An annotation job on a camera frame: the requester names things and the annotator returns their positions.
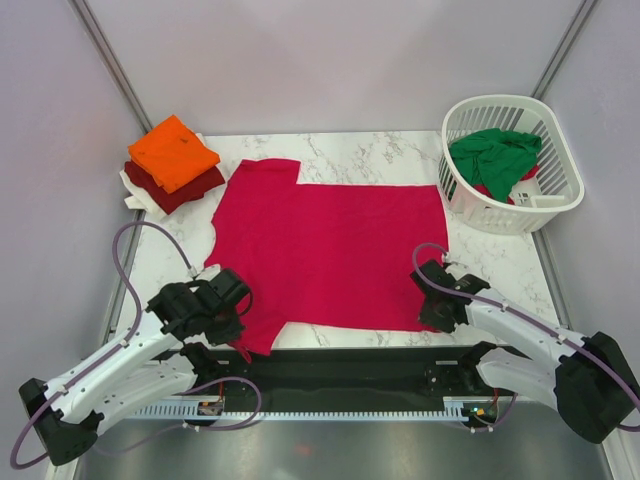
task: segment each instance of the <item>dark red folded shirt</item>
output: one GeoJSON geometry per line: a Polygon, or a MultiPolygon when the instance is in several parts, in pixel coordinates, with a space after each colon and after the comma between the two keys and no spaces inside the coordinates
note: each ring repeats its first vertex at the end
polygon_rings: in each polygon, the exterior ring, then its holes
{"type": "Polygon", "coordinates": [[[183,203],[199,200],[212,188],[224,184],[224,178],[217,167],[210,168],[185,186],[173,193],[167,193],[159,187],[153,177],[132,161],[124,164],[124,171],[136,187],[144,188],[154,202],[168,215],[183,203]]]}

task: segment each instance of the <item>pink t-shirt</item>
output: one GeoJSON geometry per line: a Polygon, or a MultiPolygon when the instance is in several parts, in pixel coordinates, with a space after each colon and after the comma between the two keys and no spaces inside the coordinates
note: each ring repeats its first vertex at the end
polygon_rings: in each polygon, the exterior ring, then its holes
{"type": "Polygon", "coordinates": [[[409,274],[418,244],[448,247],[437,188],[299,185],[299,168],[244,160],[213,216],[205,266],[232,268],[254,296],[234,346],[267,355],[287,322],[428,329],[418,323],[424,296],[409,274]]]}

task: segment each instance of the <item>folded clothing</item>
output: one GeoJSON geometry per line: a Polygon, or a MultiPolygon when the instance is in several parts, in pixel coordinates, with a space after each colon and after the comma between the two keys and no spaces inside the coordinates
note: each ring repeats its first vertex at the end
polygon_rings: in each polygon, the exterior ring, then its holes
{"type": "Polygon", "coordinates": [[[224,184],[222,174],[217,167],[213,167],[201,175],[198,175],[175,192],[167,193],[156,185],[151,175],[135,163],[131,161],[126,162],[124,164],[124,171],[128,175],[129,180],[131,180],[131,183],[146,190],[155,203],[157,203],[167,215],[175,211],[183,203],[198,200],[212,188],[224,184]]]}
{"type": "Polygon", "coordinates": [[[537,172],[541,148],[537,135],[491,128],[456,140],[449,153],[469,185],[483,185],[489,197],[506,203],[513,186],[537,172]]]}
{"type": "MultiPolygon", "coordinates": [[[[294,160],[244,160],[213,216],[216,243],[205,266],[233,268],[254,296],[234,346],[269,354],[287,322],[428,329],[409,275],[416,245],[447,247],[437,188],[296,184],[299,168],[294,160]]],[[[425,252],[420,261],[438,256],[425,252]]]]}
{"type": "Polygon", "coordinates": [[[144,188],[134,185],[124,170],[120,170],[120,178],[122,179],[124,187],[131,194],[130,197],[124,199],[124,203],[130,210],[144,210],[150,215],[153,215],[155,220],[162,220],[167,216],[153,198],[151,198],[149,192],[144,188]]]}
{"type": "Polygon", "coordinates": [[[175,192],[220,162],[218,154],[205,147],[175,115],[129,146],[129,154],[167,193],[175,192]]]}

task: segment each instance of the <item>white plastic basket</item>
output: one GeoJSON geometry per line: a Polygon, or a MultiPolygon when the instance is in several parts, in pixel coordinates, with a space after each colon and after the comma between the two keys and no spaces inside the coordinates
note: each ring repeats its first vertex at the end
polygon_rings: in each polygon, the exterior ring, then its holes
{"type": "Polygon", "coordinates": [[[484,95],[458,103],[442,124],[442,146],[438,186],[444,202],[478,230],[504,235],[533,232],[558,213],[575,208],[584,197],[584,184],[556,116],[533,98],[484,95]],[[534,178],[513,187],[515,205],[476,191],[462,178],[449,154],[449,145],[458,138],[496,127],[542,137],[540,170],[534,178]]]}

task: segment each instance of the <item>orange folded shirt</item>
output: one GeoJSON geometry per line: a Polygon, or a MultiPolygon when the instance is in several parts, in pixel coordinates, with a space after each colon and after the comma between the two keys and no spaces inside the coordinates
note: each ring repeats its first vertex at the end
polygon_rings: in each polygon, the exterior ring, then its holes
{"type": "Polygon", "coordinates": [[[218,154],[205,147],[175,115],[129,146],[129,154],[167,193],[220,163],[218,154]]]}

